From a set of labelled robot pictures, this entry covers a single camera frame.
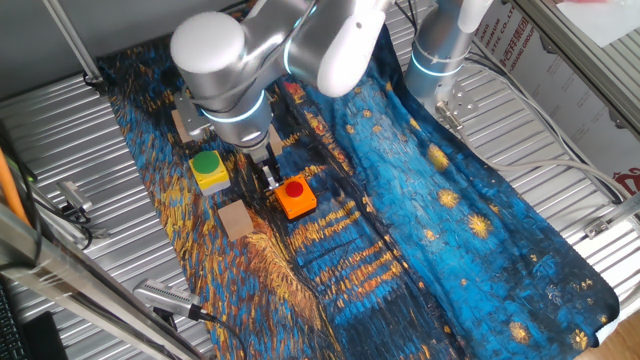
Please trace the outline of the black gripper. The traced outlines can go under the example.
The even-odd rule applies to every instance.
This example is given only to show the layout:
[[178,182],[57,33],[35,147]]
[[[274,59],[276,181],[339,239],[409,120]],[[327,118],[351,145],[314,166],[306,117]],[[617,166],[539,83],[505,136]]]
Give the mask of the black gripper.
[[260,170],[261,180],[266,191],[275,190],[281,186],[278,162],[269,140],[264,139],[261,143],[250,148],[249,156],[253,167]]

